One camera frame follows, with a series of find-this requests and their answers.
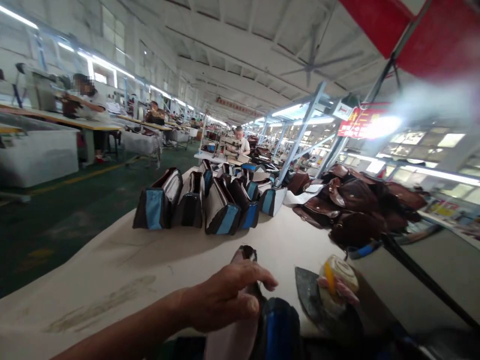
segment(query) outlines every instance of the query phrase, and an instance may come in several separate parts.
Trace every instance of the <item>sign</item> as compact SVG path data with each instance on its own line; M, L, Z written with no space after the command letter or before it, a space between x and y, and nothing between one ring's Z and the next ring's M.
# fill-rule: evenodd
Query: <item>sign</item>
M344 136L354 139L375 139L375 133L370 131L375 126L383 114L385 109L367 109L362 112L356 107L347 120L340 124L338 136Z
M348 120L354 111L353 107L347 106L342 102L339 102L333 111L332 115L342 120Z
M224 107L230 108L232 110L236 110L241 113L245 113L254 118L261 118L262 116L264 116L264 114L261 112L257 112L246 106L238 105L237 103L222 99L221 97L217 97L216 102L220 105L223 105Z

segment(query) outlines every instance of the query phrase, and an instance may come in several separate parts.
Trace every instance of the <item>hand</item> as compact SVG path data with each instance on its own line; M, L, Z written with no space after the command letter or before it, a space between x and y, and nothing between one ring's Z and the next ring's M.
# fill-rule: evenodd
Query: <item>hand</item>
M188 326L202 333L253 318L260 311L258 299L239 291L257 281L268 291L279 284L270 271L250 260L224 266L207 281L179 290L180 313Z

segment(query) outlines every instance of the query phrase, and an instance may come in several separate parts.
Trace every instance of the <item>yellow floor line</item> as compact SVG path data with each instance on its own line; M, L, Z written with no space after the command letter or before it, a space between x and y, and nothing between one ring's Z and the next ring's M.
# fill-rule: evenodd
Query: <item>yellow floor line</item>
M137 161L143 159L142 157L138 158L138 159L135 159L135 160L131 160L129 161L128 163L129 164L133 164L133 163L136 163ZM121 163L121 164L117 164L117 165L114 165L114 166L110 166L110 167L107 167L107 168L104 168L102 170L97 170L97 171L94 171L94 172L91 172L87 175L83 175L83 176L78 176L78 177L74 177L74 178L71 178L71 179L68 179L68 180L65 180L63 182L60 182L58 184L55 184L55 185L52 185L52 186L48 186L48 187L43 187L43 188L40 188L40 189L37 189L37 190L33 190L31 192L28 193L28 195L30 196L35 196L35 195L40 195L40 194L45 194L45 193L48 193L52 190L56 190L56 189L59 189L61 187L64 187L65 185L70 185L70 184L75 184L75 183L78 183L82 180L86 180L86 179L89 179L89 178L93 178L94 176L97 176L97 175L101 175L101 174L104 174L104 173L107 173L109 171L112 171L112 170L115 170L115 169L119 169L121 168L122 166L124 166L125 163Z

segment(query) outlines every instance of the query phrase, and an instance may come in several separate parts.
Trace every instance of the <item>finger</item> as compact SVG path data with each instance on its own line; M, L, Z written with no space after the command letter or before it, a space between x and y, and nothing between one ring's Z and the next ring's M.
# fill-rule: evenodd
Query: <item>finger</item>
M239 294L238 297L227 301L221 311L225 321L232 323L257 316L260 311L260 304L253 295Z
M270 271L254 261L245 260L239 262L238 265L240 266L239 289L260 281L268 291L273 291L279 284Z

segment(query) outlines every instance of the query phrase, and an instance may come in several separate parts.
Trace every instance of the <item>red sign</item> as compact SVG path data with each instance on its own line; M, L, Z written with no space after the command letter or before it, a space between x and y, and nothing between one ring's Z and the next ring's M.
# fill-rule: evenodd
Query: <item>red sign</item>
M348 120L341 122L338 136L354 139L373 139L374 136L369 131L369 127L375 124L386 112L387 110L385 109L367 109L362 112L360 108L356 107Z
M216 102L219 103L220 105L223 105L223 106L227 107L227 108L230 108L230 109L248 114L248 115L250 115L254 118L259 118L259 117L264 116L261 112L256 112L255 110L253 110L251 108L238 105L234 102L222 99L221 97L217 97Z

